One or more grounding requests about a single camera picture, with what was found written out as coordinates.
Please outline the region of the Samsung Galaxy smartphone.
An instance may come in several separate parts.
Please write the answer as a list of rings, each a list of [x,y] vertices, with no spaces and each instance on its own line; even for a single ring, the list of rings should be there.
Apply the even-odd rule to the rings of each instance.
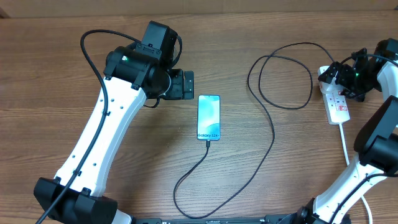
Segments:
[[[197,139],[219,141],[221,98],[219,95],[199,95],[197,114]]]

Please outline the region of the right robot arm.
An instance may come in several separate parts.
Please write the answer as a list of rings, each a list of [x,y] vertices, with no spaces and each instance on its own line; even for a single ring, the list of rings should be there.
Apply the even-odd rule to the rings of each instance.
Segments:
[[[382,40],[373,54],[363,48],[350,58],[352,65],[333,62],[319,71],[322,92],[363,101],[376,89],[384,102],[358,133],[347,168],[325,192],[280,223],[350,223],[347,212],[369,189],[397,177],[397,40]]]

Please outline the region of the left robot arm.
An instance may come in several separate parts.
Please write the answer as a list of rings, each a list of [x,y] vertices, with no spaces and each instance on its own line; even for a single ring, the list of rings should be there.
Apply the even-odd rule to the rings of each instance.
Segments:
[[[72,153],[51,179],[40,178],[34,196],[44,218],[61,223],[134,223],[105,196],[114,157],[135,115],[146,101],[191,100],[193,72],[176,68],[180,36],[149,22],[142,40],[117,47],[96,76],[101,91]]]

